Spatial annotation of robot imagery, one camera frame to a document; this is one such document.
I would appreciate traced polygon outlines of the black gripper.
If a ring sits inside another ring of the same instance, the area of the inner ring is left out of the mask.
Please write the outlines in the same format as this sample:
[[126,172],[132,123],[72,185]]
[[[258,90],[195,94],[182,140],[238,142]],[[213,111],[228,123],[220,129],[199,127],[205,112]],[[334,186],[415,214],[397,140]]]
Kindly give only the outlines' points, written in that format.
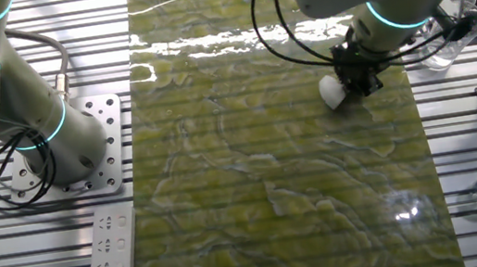
[[387,61],[376,57],[363,57],[359,46],[337,44],[331,48],[334,72],[349,91],[369,96],[383,88],[378,74],[390,67]]

